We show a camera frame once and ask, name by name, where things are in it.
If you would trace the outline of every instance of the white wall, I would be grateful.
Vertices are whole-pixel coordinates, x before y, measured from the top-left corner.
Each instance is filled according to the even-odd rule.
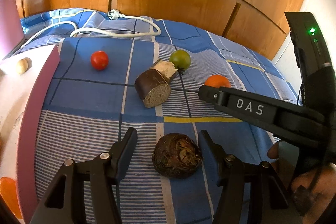
[[[304,0],[301,12],[311,12],[327,43],[333,66],[336,65],[336,0]],[[288,35],[272,62],[291,83],[296,93],[300,89],[301,75],[297,68],[294,46]]]

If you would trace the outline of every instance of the power plug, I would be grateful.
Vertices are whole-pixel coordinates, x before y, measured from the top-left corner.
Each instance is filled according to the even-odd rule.
[[[123,14],[121,14],[119,10],[113,9],[107,13],[107,16],[109,17],[109,19],[117,19],[119,17],[123,17]]]

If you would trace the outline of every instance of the white power cord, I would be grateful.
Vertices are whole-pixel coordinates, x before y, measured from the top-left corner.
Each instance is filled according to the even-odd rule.
[[[60,21],[60,22],[58,22],[58,23],[52,24],[52,25],[50,25],[50,26],[48,26],[48,27],[45,27],[44,29],[42,29],[42,30],[40,30],[39,32],[35,33],[31,38],[29,38],[29,39],[27,40],[26,43],[24,43],[24,44],[21,46],[21,48],[24,47],[25,45],[27,45],[28,43],[30,43],[35,37],[37,37],[38,35],[40,35],[41,33],[43,33],[45,30],[48,30],[48,29],[50,29],[50,28],[52,28],[52,27],[54,27],[54,26],[60,25],[60,24],[71,24],[71,25],[75,28],[75,30],[77,30],[77,25],[76,25],[75,23],[73,23],[72,21]]]
[[[117,37],[117,38],[143,37],[145,35],[154,35],[154,36],[156,36],[156,35],[160,35],[161,34],[161,29],[159,28],[158,25],[156,25],[154,22],[152,22],[152,21],[150,21],[148,19],[142,18],[142,17],[126,16],[124,14],[120,14],[118,10],[112,10],[112,11],[110,11],[108,13],[108,17],[110,19],[116,19],[116,18],[119,18],[119,17],[139,19],[139,20],[147,22],[150,25],[152,25],[153,27],[155,27],[157,29],[157,32],[119,34],[119,33],[108,32],[108,31],[105,31],[105,30],[100,30],[100,29],[97,29],[97,28],[90,28],[90,27],[83,27],[83,28],[77,29],[77,26],[76,26],[76,24],[74,22],[72,22],[72,21],[61,21],[61,22],[52,24],[52,25],[50,25],[50,26],[48,26],[48,27],[40,30],[39,32],[35,33],[31,38],[29,38],[29,40],[26,43],[24,43],[21,46],[21,48],[24,47],[25,45],[27,45],[28,43],[30,43],[35,37],[37,37],[38,35],[40,35],[41,33],[43,33],[45,30],[47,30],[49,28],[52,28],[54,26],[57,26],[59,24],[71,24],[71,25],[73,25],[73,27],[75,28],[75,30],[70,34],[70,37],[76,36],[76,34],[79,33],[79,32],[97,32],[97,33],[101,33],[101,34],[104,34],[104,35],[108,35],[110,37]]]
[[[145,35],[160,35],[161,34],[161,30],[159,28],[158,25],[156,25],[154,22],[142,18],[142,17],[132,17],[132,16],[126,16],[124,14],[120,14],[118,10],[112,10],[108,13],[108,17],[110,17],[110,19],[115,19],[115,18],[119,18],[119,17],[124,17],[124,18],[133,18],[133,19],[139,19],[142,21],[145,21],[147,23],[149,23],[150,25],[152,25],[153,27],[155,27],[157,29],[157,32],[143,32],[143,33],[125,33],[125,34],[120,34],[120,33],[113,33],[113,32],[108,32],[105,30],[100,30],[97,28],[90,28],[90,27],[84,27],[84,28],[79,28],[79,29],[75,29],[71,34],[70,37],[73,37],[76,33],[79,32],[97,32],[97,33],[101,33],[104,35],[108,35],[110,37],[117,37],[117,38],[133,38],[133,37],[143,37]]]

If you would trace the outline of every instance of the pink board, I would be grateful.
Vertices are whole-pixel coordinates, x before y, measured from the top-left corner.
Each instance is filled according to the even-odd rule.
[[[0,60],[24,38],[15,0],[0,0]]]
[[[59,63],[55,46],[44,63],[29,95],[22,117],[17,144],[17,196],[25,223],[29,223],[37,206],[35,190],[35,140],[39,117],[48,86]]]

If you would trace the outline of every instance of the green tomato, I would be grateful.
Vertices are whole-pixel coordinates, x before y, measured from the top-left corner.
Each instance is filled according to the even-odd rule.
[[[177,50],[169,57],[169,62],[172,62],[175,69],[186,70],[190,67],[191,59],[190,55],[184,50]]]

